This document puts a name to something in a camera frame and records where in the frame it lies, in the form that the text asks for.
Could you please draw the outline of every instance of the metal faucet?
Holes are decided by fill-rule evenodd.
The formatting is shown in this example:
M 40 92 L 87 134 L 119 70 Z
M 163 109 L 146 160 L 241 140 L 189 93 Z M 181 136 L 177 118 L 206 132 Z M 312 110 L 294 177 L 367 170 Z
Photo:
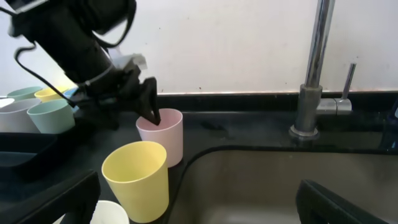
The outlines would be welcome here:
M 318 136 L 316 129 L 318 114 L 351 113 L 352 106 L 347 96 L 356 64 L 350 66 L 343 96 L 340 99 L 321 99 L 322 86 L 319 85 L 319 81 L 334 6 L 335 0 L 318 0 L 307 76 L 305 83 L 300 85 L 297 119 L 295 124 L 290 127 L 291 135 L 300 139 L 313 139 Z

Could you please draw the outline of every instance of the pink cup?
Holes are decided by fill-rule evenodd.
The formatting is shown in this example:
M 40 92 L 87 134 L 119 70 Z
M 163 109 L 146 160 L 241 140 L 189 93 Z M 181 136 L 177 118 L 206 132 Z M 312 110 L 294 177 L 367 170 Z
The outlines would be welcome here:
M 167 167 L 172 167 L 182 159 L 182 113 L 175 109 L 160 109 L 159 113 L 162 121 L 158 126 L 143 117 L 138 118 L 136 126 L 143 141 L 154 141 L 165 147 Z

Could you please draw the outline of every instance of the backsplash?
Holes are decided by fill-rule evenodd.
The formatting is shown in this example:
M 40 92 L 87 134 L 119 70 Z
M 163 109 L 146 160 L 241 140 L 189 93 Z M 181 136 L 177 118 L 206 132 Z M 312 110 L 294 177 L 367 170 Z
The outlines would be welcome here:
M 304 82 L 317 0 L 137 0 L 136 19 L 119 46 L 141 53 L 159 93 L 298 92 Z M 5 1 L 0 6 L 9 9 Z M 342 91 L 356 62 L 353 91 L 398 90 L 396 0 L 336 0 L 321 85 Z M 29 46 L 7 34 L 0 14 L 0 95 L 43 85 L 14 61 Z M 125 23 L 103 39 L 117 41 Z M 54 85 L 71 85 L 39 47 L 21 62 Z

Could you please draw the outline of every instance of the black cable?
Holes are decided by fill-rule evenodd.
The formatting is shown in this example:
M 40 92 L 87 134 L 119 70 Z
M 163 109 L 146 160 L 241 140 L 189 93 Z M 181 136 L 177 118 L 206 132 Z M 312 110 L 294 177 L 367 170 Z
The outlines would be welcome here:
M 32 74 L 34 77 L 38 78 L 40 81 L 44 82 L 48 87 L 50 87 L 54 92 L 56 92 L 58 95 L 60 95 L 62 98 L 64 98 L 69 105 L 73 108 L 76 106 L 76 103 L 74 103 L 72 100 L 68 99 L 66 96 L 64 96 L 61 92 L 59 92 L 53 85 L 51 85 L 51 83 L 49 83 L 47 80 L 45 80 L 44 78 L 42 78 L 40 75 L 38 75 L 37 73 L 33 72 L 32 70 L 30 70 L 29 68 L 23 66 L 23 64 L 21 64 L 19 62 L 19 55 L 22 52 L 25 51 L 30 51 L 30 50 L 34 50 L 36 49 L 36 43 L 33 43 L 33 46 L 31 47 L 20 47 L 15 51 L 14 54 L 14 59 L 15 61 L 18 63 L 19 66 L 21 66 L 24 70 L 26 70 L 27 72 L 29 72 L 30 74 Z
M 15 16 L 16 14 L 14 12 L 11 12 L 10 10 L 7 10 L 3 7 L 0 7 L 0 11 L 5 12 L 7 14 L 9 14 L 10 16 Z
M 136 11 L 137 11 L 137 2 L 135 0 L 126 0 L 126 1 L 127 1 L 127 25 L 126 25 L 126 29 L 124 30 L 123 35 L 119 39 L 119 41 L 117 41 L 115 44 L 110 44 L 108 42 L 101 40 L 100 38 L 98 38 L 96 35 L 93 34 L 95 40 L 104 49 L 117 47 L 124 40 L 124 38 L 126 38 L 127 33 L 129 32 L 129 30 L 131 28 L 132 22 L 134 20 L 134 16 L 136 15 Z

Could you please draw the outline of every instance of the stainless steel sink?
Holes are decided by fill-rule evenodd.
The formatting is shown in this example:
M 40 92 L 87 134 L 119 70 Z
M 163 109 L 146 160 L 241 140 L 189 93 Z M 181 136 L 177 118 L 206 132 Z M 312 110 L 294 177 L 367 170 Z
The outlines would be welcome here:
M 224 149 L 187 168 L 168 223 L 300 223 L 295 195 L 302 179 L 398 223 L 398 156 Z

